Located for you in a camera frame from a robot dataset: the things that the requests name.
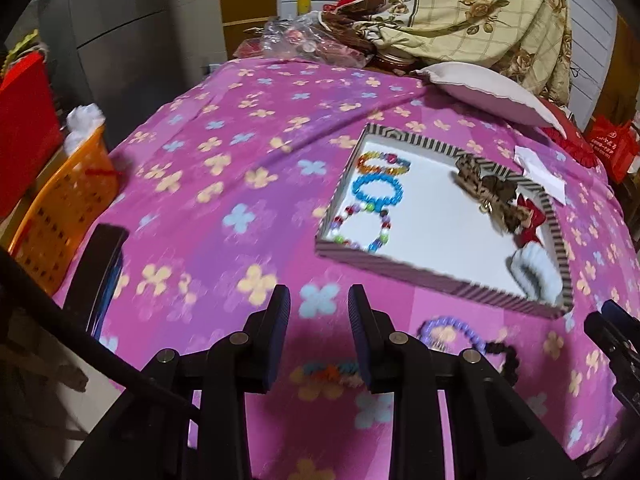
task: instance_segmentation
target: floral bedsheet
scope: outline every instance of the floral bedsheet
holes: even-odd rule
[[[567,184],[567,206],[556,211],[574,310],[555,321],[524,316],[316,257],[319,219],[367,122],[513,170],[517,144],[535,149]],[[142,368],[162,348],[206,349],[265,307],[276,283],[290,288],[278,380],[268,395],[247,398],[256,478],[388,478],[391,395],[323,386],[302,373],[308,362],[354,358],[352,283],[364,284],[398,330],[415,334],[425,320],[448,315],[486,340],[515,345],[516,390],[571,457],[603,439],[620,409],[607,362],[582,323],[608,298],[640,314],[638,261],[602,168],[581,167],[538,130],[518,130],[414,78],[236,60],[162,106],[113,158],[126,179],[98,221],[123,225],[130,237],[100,341],[117,355]],[[438,336],[455,352],[468,346],[452,329]]]

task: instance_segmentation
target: white tissue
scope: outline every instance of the white tissue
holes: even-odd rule
[[[547,194],[558,200],[562,205],[566,205],[564,180],[552,175],[534,151],[522,146],[516,146],[513,161],[522,167],[524,176],[540,184],[545,188]]]
[[[78,147],[104,123],[104,115],[98,105],[92,103],[88,106],[74,108],[66,116],[66,127],[69,130],[64,143],[66,156],[71,155]]]

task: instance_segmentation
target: clear plastic bag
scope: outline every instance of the clear plastic bag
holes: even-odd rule
[[[346,68],[363,68],[367,57],[322,30],[318,13],[310,12],[295,20],[274,20],[264,25],[262,55],[277,59],[294,57]]]

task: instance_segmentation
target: metal bolt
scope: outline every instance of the metal bolt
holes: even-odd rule
[[[464,352],[462,352],[462,357],[465,359],[467,363],[476,364],[480,362],[480,352],[478,350],[473,350],[472,348],[468,348]]]
[[[392,332],[389,334],[389,341],[396,345],[403,345],[409,341],[409,336],[404,332]]]
[[[171,350],[170,348],[163,348],[156,354],[156,359],[161,363],[168,363],[172,361],[175,357],[175,350]]]
[[[229,342],[232,345],[243,345],[249,341],[249,336],[244,332],[233,332],[232,335],[229,336]]]

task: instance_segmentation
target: gray wardrobe door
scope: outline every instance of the gray wardrobe door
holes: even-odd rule
[[[159,107],[186,90],[169,12],[135,20],[78,49],[113,149]]]

